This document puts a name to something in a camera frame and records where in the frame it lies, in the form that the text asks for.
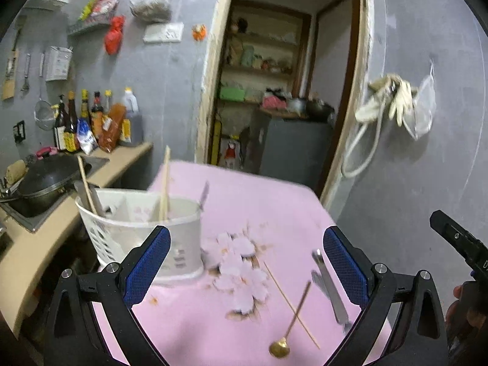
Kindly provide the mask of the person's right hand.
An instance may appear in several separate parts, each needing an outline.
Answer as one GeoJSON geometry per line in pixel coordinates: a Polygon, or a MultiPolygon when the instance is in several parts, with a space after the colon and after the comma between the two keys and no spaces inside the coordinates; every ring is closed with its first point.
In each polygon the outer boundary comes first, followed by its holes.
{"type": "Polygon", "coordinates": [[[446,313],[449,365],[487,365],[487,289],[467,281],[446,313]]]}

